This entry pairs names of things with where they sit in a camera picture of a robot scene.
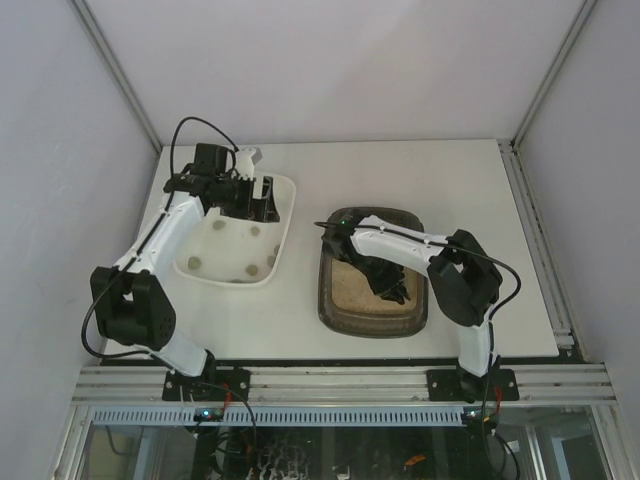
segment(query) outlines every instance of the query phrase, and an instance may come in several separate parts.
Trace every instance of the wire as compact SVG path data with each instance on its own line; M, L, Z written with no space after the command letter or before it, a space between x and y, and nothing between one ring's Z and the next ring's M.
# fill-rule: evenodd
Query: wire
M500 413L502 409L502 389L500 387L493 387L493 392L496 394L496 399L498 400L498 405L496 407L496 411L493 412L493 415Z
M140 451L140 445L142 443L142 434L144 433L144 427L140 428L140 436L138 437L138 448L136 448L135 452L131 452L131 453L119 451L116 448L115 444L113 443L113 437L111 436L111 428L109 428L108 425L105 425L104 429L107 431L107 439L109 440L109 447L111 447L111 451L114 454L119 455L121 457L136 457L138 455L138 452Z
M500 465L500 470L498 471L498 475L502 475L504 473L504 469L507 468L507 455L508 455L507 449L504 448L503 445L500 445L500 449L502 450L502 465Z
M513 458L513 464L516 467L516 476L514 477L514 480L520 480L520 475L521 475L520 464L516 459L516 454L513 452L513 450L507 443L507 441L504 438L502 438L497 432L494 433L493 436L496 437L496 440L498 440L498 442L502 444L502 446L509 452L509 455L511 455L511 458ZM502 470L500 471L500 474L502 474L502 472L504 471L504 468L505 468L505 463L502 464Z
M239 459L246 459L249 456L248 454L247 455L243 455L242 453L239 453L239 452L231 452L229 450L225 450L222 447L217 447L216 448L216 452L224 453L225 455L227 455L229 457L239 458Z
M229 388L229 384L227 383L223 383L222 386L225 388ZM229 404L231 403L231 396L231 393L227 392L227 395L224 399L224 405L222 406L222 413L224 413L227 408L229 408Z
M242 396L239 393L234 392L230 388L223 387L221 385L215 385L213 383L206 383L206 382L200 382L200 381L196 381L196 382L194 382L194 384L195 385L203 385L203 386L210 387L210 388L216 388L218 390L222 390L224 392L230 393L231 395L236 397L238 400L240 400L244 404L245 408L249 412L249 417L251 417L251 426L253 427L253 445L252 445L251 454L252 455L255 454L255 452L258 449L258 424L256 422L256 416L254 415L253 410L251 409L251 406L249 405L249 403L244 398L242 398Z
M485 411L487 409L487 396L489 394L489 385L491 383L490 377L491 377L491 367L493 366L493 347L494 347L494 336L493 336L493 322L491 321L491 317L492 315L489 314L489 364L487 367L487 377L486 377L486 381L485 381L485 386L484 386L484 394L482 395L482 407L480 408L480 418L482 418L482 421L480 422L480 432L482 434L482 445L484 447L484 453L487 457L487 463L489 464L489 467L491 468L491 471L493 472L493 476L497 479L504 479L504 477L502 476L503 472L504 472L504 468L506 465L506 460L503 461L502 463L502 467L500 468L500 470L496 470L493 462L491 461L491 454L489 452L489 445L487 443L487 434L484 428L484 418L485 418ZM500 359L500 356L498 355L496 357L496 362L498 362ZM496 438L499 437L499 435L493 431L493 436L495 436ZM511 447L509 447L509 445L504 442L503 445L506 445L507 449L509 450L509 453L511 454L511 458L513 459L513 463L516 466L516 476L514 478L514 480L520 480L520 464L518 463L518 459L516 458L515 454L513 453L513 450L511 450Z
M233 159L233 166L231 167L230 172L235 171L237 173L238 171L236 170L236 152L238 152L240 149L235 144L235 142L233 140L231 140L231 138L229 138L227 136L227 134L225 134L222 130L220 130L214 124L212 124L212 123L210 123L210 122L208 122L208 121L206 121L206 120L204 120L202 118L190 116L190 117L185 117L182 120L180 120L180 122L176 126L176 130L173 133L173 138L171 139L171 147L170 147L170 150L169 150L169 173L170 173L170 177L169 178L172 178L174 173L175 173L174 160L173 159L174 159L174 150L175 150L175 147L176 147L176 141L178 139L178 134L180 133L180 129L182 128L182 126L185 123L187 123L189 120L194 120L194 121L197 121L197 122L200 122L200 123L204 123L205 125L211 127L216 132L218 132L220 135L222 135L233 146L233 150L231 151L231 158ZM89 320L91 319L91 315L93 314L93 312L95 312L96 306L98 305L98 303L100 303L100 300L102 300L102 297L104 297L107 294L107 292L116 283L116 281L118 281L120 279L120 277L122 275L124 275L129 270L129 268L131 268L131 265L133 265L133 263L136 261L136 259L138 257L140 257L140 254L142 254L144 248L149 243L149 240L151 240L153 235L156 233L156 231L160 227L160 224L162 223L162 221L168 215L169 207L171 206L171 202L173 201L173 196L174 196L174 192L172 191L169 194L169 198L167 199L167 203L166 203L166 205L164 207L164 211L160 214L160 216L156 220L156 223L154 223L153 227L151 227L151 230L149 230L149 233L147 234L147 236L142 240L142 242L140 242L140 246L136 249L135 256L133 258L131 258L131 260L129 260L129 262L124 266L124 268L122 270L120 270L117 274L115 274L113 276L113 278L109 281L109 283L107 283L107 285L105 285L104 289L98 294L98 296L93 301L93 303L91 304L91 306L87 310L87 313L84 316L84 320L82 322L82 331L81 331L81 334L80 334L80 340L82 341L82 346L84 347L84 349L90 355L92 355L93 357L96 357L96 358L99 358L99 359L102 359L102 360L105 360L105 359L114 360L116 358L129 357L131 355L139 355L139 354L151 355L151 352L149 352L148 350L132 350L132 351L129 351L129 352L115 353L115 354L111 354L111 355L107 355L107 354L104 354L104 353L97 352L96 350L94 350L89 345L89 341L87 340L87 328L89 326Z
M240 149L238 148L238 146L235 144L235 142L233 140L231 140L231 138L229 138L229 136L224 133L222 130L220 130L218 127L216 127L213 123L208 122L207 120L204 120L203 118L200 117L194 117L194 116L189 116L189 117L184 117L182 120L180 120L180 122L178 123L178 125L176 126L175 131L173 132L173 137L171 138L171 147L169 148L169 174L171 175L169 178L172 178L173 175L175 174L175 168L174 168L174 151L176 149L176 142L178 140L178 134L180 133L180 130L182 129L182 126L187 123L188 121L193 120L194 122L200 122L203 123L205 125L207 125L208 127L211 127L213 130L215 130L216 132L218 132L220 135L222 135L225 140L227 140L232 146L233 146L233 150L231 151L231 159L233 161L233 166L231 167L231 172L236 170L236 152L239 152ZM171 201L173 200L173 192L171 192L169 194L169 198L167 200L167 205L165 206L165 210L169 210L169 206L171 205Z

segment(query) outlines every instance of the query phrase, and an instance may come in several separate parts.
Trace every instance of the white table surface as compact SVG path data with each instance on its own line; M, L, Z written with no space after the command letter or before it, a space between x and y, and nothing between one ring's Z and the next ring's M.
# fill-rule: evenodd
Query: white table surface
M558 349L494 140L358 142L263 145L260 171L291 178L297 198L280 264L269 283L255 289L203 284L172 271L163 283L178 328L220 359L372 359L456 357L453 323L433 292L429 318L418 334L363 339L329 330L318 319L317 291L322 230L342 207L374 205L408 210L425 230L475 235L488 255L521 275L521 294L494 319L498 352L506 357L556 356ZM176 170L194 147L176 149ZM168 177L162 152L143 225L158 208ZM501 296L514 282L504 272ZM106 352L129 350L109 341Z

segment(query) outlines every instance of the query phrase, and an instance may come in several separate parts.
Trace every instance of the white tray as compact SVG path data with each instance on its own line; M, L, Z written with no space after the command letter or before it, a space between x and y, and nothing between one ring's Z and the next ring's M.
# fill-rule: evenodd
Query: white tray
M238 288L259 287L273 277L289 230L296 186L282 175L255 172L255 176L273 177L280 221L260 223L223 217L219 208L212 208L176 254L174 266L180 275Z

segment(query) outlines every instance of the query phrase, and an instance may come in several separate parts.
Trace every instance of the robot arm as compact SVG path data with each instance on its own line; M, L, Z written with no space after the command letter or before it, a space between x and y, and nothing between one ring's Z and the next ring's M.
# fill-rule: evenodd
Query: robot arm
M253 165L257 149L233 152L227 169L224 147L198 144L194 162L165 185L161 206L133 246L112 268L98 267L91 291L100 334L123 345L147 350L188 377L211 380L215 358L176 328L176 314L162 282L184 239L206 215L219 207L226 216L278 222L273 179L259 184Z
M358 268L381 298L404 302L400 266L427 276L438 306L456 324L460 367L475 378L486 375L491 353L487 317L498 300L502 276L482 258L486 254L473 235L463 230L450 237L416 232L375 215L364 218L357 210L346 213L338 225L320 225L326 228L324 251Z

